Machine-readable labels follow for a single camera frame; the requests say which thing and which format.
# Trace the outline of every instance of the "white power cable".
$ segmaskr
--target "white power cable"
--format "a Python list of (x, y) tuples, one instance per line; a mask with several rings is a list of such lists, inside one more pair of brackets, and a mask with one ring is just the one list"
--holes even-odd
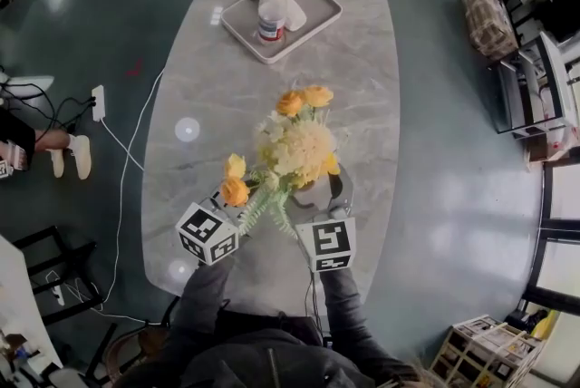
[(111, 131), (111, 129), (107, 126), (107, 124), (105, 123), (104, 119), (101, 119), (101, 124), (104, 126), (105, 129), (107, 129), (107, 132), (111, 134), (111, 136), (115, 139), (115, 141), (117, 141), (117, 143), (119, 143), (121, 145), (121, 147), (125, 150), (125, 152), (129, 155), (130, 160), (132, 160), (139, 169), (141, 169), (143, 172), (145, 171), (145, 169), (143, 169), (143, 166), (141, 166), (136, 160), (135, 158), (133, 158), (133, 155), (131, 153), (129, 153), (129, 150), (125, 147), (124, 144), (121, 143), (121, 141), (115, 136), (115, 134)]
[(153, 86), (151, 87), (151, 92), (149, 93), (149, 97), (147, 98), (147, 101), (145, 101), (145, 104), (143, 105), (143, 109), (141, 109), (141, 113), (139, 114), (139, 118), (137, 119), (137, 125), (135, 126), (135, 132), (133, 132), (133, 136), (130, 139), (129, 146), (126, 149), (127, 157), (125, 158), (125, 165), (123, 166), (123, 172), (121, 174), (121, 186), (119, 188), (119, 225), (117, 226), (117, 239), (116, 239), (117, 254), (115, 256), (115, 266), (114, 266), (113, 274), (112, 274), (111, 287), (109, 288), (109, 292), (107, 293), (105, 300), (102, 302), (103, 304), (105, 304), (107, 301), (109, 301), (109, 297), (111, 296), (111, 291), (112, 291), (113, 287), (115, 286), (115, 282), (117, 281), (117, 266), (119, 265), (119, 234), (121, 233), (121, 223), (123, 221), (123, 182), (125, 181), (125, 173), (127, 172), (127, 166), (129, 165), (129, 157), (131, 155), (131, 146), (133, 145), (133, 142), (135, 141), (135, 137), (137, 136), (137, 132), (139, 131), (139, 126), (141, 124), (141, 119), (143, 117), (143, 113), (145, 112), (145, 109), (147, 109), (147, 105), (149, 104), (149, 101), (151, 101), (151, 96), (153, 96), (153, 93), (155, 92), (155, 88), (157, 87), (157, 83), (159, 82), (161, 75), (163, 75), (164, 71), (165, 71), (165, 68), (159, 73), (159, 75), (157, 76), (157, 79), (155, 79), (155, 82), (153, 83)]
[[(56, 278), (60, 280), (59, 275), (56, 272), (54, 272), (53, 270), (51, 270), (44, 277), (44, 279), (46, 280), (46, 283), (49, 283), (48, 282), (48, 277), (51, 274), (54, 274), (56, 276)], [(79, 290), (79, 285), (77, 283), (77, 280), (78, 279), (79, 279), (78, 277), (74, 279), (74, 286), (70, 286), (68, 283), (64, 283), (64, 285), (66, 286), (66, 288), (69, 290), (69, 292), (71, 292), (71, 294), (75, 298), (77, 298), (79, 301), (81, 301), (81, 303), (84, 303), (84, 301), (82, 300), (83, 298), (84, 299), (90, 299), (90, 298), (88, 296), (84, 295), (83, 293), (81, 293), (81, 291)], [(91, 282), (91, 285), (94, 286), (94, 289), (95, 290), (97, 289), (97, 286), (93, 282)], [(105, 314), (104, 312), (102, 312), (102, 304), (100, 304), (100, 306), (101, 306), (101, 309), (95, 309), (94, 307), (92, 307), (91, 310), (93, 312), (96, 312), (99, 315), (102, 315), (103, 317), (113, 317), (113, 318), (117, 318), (117, 319), (129, 319), (129, 320), (132, 320), (134, 322), (141, 322), (143, 324), (147, 324), (148, 323), (147, 320), (142, 320), (142, 319), (138, 319), (138, 318), (135, 318), (135, 317), (129, 317), (128, 315)], [(161, 322), (149, 322), (149, 324), (150, 325), (161, 325)]]

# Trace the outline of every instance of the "person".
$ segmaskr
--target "person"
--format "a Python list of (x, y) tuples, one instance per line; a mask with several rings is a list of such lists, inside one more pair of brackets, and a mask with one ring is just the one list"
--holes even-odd
[(0, 108), (0, 159), (13, 168), (27, 170), (36, 152), (49, 151), (54, 176), (59, 179), (64, 173), (64, 150), (72, 151), (79, 179), (87, 179), (92, 159), (91, 143), (86, 136), (73, 136), (61, 130), (38, 131)]
[[(310, 317), (238, 315), (234, 324), (224, 324), (224, 314), (229, 311), (223, 310), (222, 298), (234, 263), (230, 255), (213, 266), (200, 266), (185, 286), (159, 354), (131, 368), (114, 388), (371, 388), (438, 384), (434, 375), (431, 378), (427, 372), (390, 357), (374, 340), (366, 327), (350, 269), (320, 273), (332, 350), (321, 345), (317, 334), (314, 341), (305, 337), (303, 325), (302, 329), (292, 325), (293, 320), (313, 322)], [(267, 324), (257, 323), (260, 319)]]

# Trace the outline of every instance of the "bottle label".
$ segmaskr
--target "bottle label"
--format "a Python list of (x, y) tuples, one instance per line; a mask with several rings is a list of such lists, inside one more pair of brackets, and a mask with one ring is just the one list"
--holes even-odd
[(285, 19), (280, 19), (279, 21), (267, 21), (260, 17), (257, 25), (257, 32), (264, 40), (275, 42), (282, 38), (284, 24)]

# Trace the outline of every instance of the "white tray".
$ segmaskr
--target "white tray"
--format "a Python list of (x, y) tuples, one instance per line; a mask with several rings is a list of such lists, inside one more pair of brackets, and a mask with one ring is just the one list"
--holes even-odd
[(257, 36), (258, 0), (239, 0), (221, 14), (222, 24), (262, 63), (272, 64), (341, 16), (343, 8), (334, 0), (295, 0), (306, 14), (306, 23), (296, 32), (285, 29), (274, 44), (261, 44)]

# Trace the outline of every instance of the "dark jacket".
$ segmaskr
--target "dark jacket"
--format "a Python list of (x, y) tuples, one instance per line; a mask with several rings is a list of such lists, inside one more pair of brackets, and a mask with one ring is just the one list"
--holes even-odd
[(115, 388), (372, 388), (417, 381), (412, 367), (388, 356), (372, 338), (349, 269), (320, 275), (333, 350), (308, 346), (275, 329), (215, 344), (216, 316), (233, 264), (226, 257), (194, 273), (159, 356), (128, 371)]

